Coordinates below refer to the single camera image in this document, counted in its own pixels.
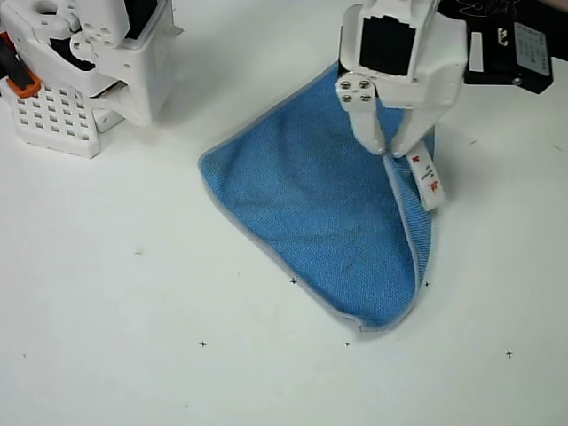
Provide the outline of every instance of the blue towel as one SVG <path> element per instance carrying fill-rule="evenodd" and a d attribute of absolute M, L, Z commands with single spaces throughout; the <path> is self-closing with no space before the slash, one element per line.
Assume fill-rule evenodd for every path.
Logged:
<path fill-rule="evenodd" d="M 372 155 L 353 137 L 336 70 L 204 154 L 200 169 L 221 210 L 261 249 L 361 330 L 378 330 L 413 305 L 430 215 L 407 160 Z M 401 111 L 379 115 L 391 140 Z"/>

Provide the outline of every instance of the orange part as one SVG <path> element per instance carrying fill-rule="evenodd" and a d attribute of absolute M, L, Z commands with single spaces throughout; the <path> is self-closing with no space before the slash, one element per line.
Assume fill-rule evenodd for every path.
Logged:
<path fill-rule="evenodd" d="M 12 40 L 10 40 L 10 37 L 8 36 L 8 33 L 6 31 L 4 31 L 3 33 L 0 33 L 0 37 L 3 38 L 3 40 L 6 42 L 6 44 L 8 44 L 8 47 L 10 49 L 12 49 L 13 51 L 16 51 L 16 46 L 14 46 L 14 43 L 12 43 Z"/>
<path fill-rule="evenodd" d="M 42 81 L 37 77 L 37 75 L 32 73 L 27 68 L 26 68 L 26 71 L 28 71 L 28 74 L 32 78 L 34 83 L 28 85 L 24 90 L 20 89 L 16 85 L 16 83 L 12 81 L 11 78 L 8 79 L 8 86 L 10 86 L 10 89 L 12 89 L 13 92 L 16 93 L 16 95 L 18 95 L 20 97 L 20 99 L 31 98 L 32 96 L 37 94 L 37 92 L 39 92 L 42 89 Z"/>

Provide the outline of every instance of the white perforated block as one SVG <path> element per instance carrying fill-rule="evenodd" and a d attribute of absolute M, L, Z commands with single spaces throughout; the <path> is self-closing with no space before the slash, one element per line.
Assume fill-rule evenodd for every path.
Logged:
<path fill-rule="evenodd" d="M 20 99 L 4 78 L 0 92 L 12 107 L 16 133 L 24 141 L 86 158 L 100 153 L 92 110 L 72 89 L 46 84 L 34 97 Z"/>

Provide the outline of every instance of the white table surface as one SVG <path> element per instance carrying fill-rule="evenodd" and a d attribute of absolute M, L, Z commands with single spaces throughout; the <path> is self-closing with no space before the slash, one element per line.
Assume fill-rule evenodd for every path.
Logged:
<path fill-rule="evenodd" d="M 567 64 L 539 97 L 465 87 L 438 126 L 452 200 L 389 334 L 207 196 L 201 154 L 335 60 L 350 4 L 178 0 L 178 90 L 92 161 L 25 145 L 0 106 L 1 425 L 566 424 Z"/>

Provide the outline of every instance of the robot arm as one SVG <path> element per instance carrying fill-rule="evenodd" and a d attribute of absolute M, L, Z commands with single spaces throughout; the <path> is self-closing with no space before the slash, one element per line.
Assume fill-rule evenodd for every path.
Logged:
<path fill-rule="evenodd" d="M 93 109 L 146 125 L 170 93 L 171 0 L 5 0 L 0 14 L 28 68 Z"/>
<path fill-rule="evenodd" d="M 337 95 L 357 140 L 373 154 L 387 149 L 377 99 L 406 110 L 390 147 L 401 157 L 457 98 L 467 63 L 465 22 L 437 8 L 431 0 L 366 0 L 345 13 Z"/>

